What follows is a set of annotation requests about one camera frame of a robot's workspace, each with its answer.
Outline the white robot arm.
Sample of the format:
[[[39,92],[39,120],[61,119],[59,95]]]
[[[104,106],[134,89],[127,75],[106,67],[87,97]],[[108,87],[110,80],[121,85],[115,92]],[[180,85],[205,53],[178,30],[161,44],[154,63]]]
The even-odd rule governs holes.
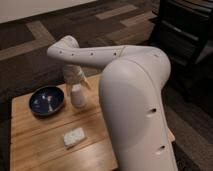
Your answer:
[[[47,55],[102,70],[99,103],[120,171],[178,171],[162,102],[171,73],[165,52],[141,45],[82,48],[65,36]]]

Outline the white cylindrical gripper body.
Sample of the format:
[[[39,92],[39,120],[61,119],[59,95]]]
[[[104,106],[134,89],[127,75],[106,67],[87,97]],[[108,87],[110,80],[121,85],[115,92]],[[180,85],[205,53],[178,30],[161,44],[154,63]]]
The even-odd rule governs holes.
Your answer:
[[[63,76],[67,84],[83,84],[85,82],[85,74],[80,66],[66,65],[63,67]]]

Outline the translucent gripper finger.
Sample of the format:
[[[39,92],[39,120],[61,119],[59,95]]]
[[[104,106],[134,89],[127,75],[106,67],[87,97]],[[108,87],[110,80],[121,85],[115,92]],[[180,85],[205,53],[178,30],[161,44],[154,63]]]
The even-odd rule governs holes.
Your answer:
[[[71,97],[71,85],[66,84],[67,97],[70,99]]]
[[[87,88],[87,89],[91,89],[91,86],[90,86],[90,83],[89,83],[89,81],[87,80],[87,78],[86,77],[84,77],[83,79],[82,79],[82,84]]]

